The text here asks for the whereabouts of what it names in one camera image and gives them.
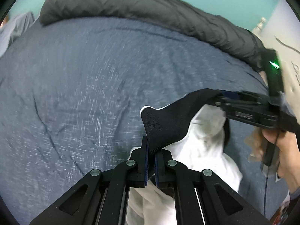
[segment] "black cable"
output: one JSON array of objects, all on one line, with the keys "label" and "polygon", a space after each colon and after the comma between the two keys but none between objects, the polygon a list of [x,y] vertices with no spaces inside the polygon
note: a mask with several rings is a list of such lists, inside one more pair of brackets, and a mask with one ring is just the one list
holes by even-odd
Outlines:
[{"label": "black cable", "polygon": [[[277,132],[276,140],[274,145],[277,145],[277,140],[279,138],[280,130]],[[263,215],[266,217],[266,200],[267,200],[267,186],[268,186],[268,175],[269,175],[269,167],[267,170],[267,177],[265,178],[265,198],[264,198],[264,203],[263,203]]]}]

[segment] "white cloth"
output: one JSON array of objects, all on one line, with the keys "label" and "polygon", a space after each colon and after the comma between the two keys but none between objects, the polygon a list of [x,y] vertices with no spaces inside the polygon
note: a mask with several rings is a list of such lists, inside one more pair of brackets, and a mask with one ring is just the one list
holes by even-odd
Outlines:
[{"label": "white cloth", "polygon": [[[191,120],[187,135],[164,149],[189,169],[211,169],[236,192],[242,174],[235,162],[223,153],[225,117],[219,107],[204,105]],[[175,203],[151,181],[145,188],[130,188],[128,225],[176,225]]]}]

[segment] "gray blanket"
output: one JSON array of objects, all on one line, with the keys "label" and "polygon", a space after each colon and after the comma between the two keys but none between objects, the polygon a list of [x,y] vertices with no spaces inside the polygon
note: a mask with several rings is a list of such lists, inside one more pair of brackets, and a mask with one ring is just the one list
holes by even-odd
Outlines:
[{"label": "gray blanket", "polygon": [[87,16],[138,19],[205,41],[261,71],[262,42],[227,19],[205,13],[180,0],[46,0],[40,12],[43,25]]},{"label": "gray blanket", "polygon": [[[140,146],[144,105],[163,107],[201,89],[267,93],[243,61],[193,37],[119,18],[35,23],[0,58],[0,195],[21,225],[92,168],[107,170]],[[265,178],[231,121],[225,152],[240,194],[262,212]],[[268,182],[267,216],[287,194]]]}]

